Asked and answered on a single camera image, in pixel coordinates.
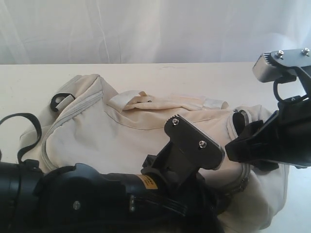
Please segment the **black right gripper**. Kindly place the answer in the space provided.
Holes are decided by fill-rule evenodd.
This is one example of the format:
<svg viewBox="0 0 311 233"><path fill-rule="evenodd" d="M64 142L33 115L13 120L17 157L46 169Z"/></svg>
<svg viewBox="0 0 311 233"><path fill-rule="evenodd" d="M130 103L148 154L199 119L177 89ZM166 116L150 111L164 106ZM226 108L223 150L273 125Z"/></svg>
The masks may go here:
<svg viewBox="0 0 311 233"><path fill-rule="evenodd" d="M246 125L241 134L225 146L228 158L239 163L253 163L259 174L279 169L277 163L297 167L311 166L311 99L308 95L282 100L278 84L273 91L278 111L265 123Z"/></svg>

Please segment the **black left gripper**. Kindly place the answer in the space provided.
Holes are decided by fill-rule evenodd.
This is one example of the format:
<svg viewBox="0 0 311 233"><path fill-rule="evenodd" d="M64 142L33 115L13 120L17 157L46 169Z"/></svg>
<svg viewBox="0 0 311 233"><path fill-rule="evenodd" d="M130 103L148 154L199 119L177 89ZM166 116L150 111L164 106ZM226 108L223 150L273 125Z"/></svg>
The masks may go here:
<svg viewBox="0 0 311 233"><path fill-rule="evenodd" d="M202 175L180 186L154 174L127 174L128 233L223 233L218 219L228 198Z"/></svg>

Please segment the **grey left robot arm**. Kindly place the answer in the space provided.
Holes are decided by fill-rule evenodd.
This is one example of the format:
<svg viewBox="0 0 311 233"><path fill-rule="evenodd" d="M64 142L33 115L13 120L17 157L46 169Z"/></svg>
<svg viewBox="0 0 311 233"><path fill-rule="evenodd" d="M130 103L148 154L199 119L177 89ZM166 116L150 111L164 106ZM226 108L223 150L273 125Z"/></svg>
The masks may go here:
<svg viewBox="0 0 311 233"><path fill-rule="evenodd" d="M140 174L101 174L81 163L44 174L39 161L0 165L3 233L131 233L180 227L221 233L223 195L200 169L220 167L224 149L180 115L164 126L167 145L148 155Z"/></svg>

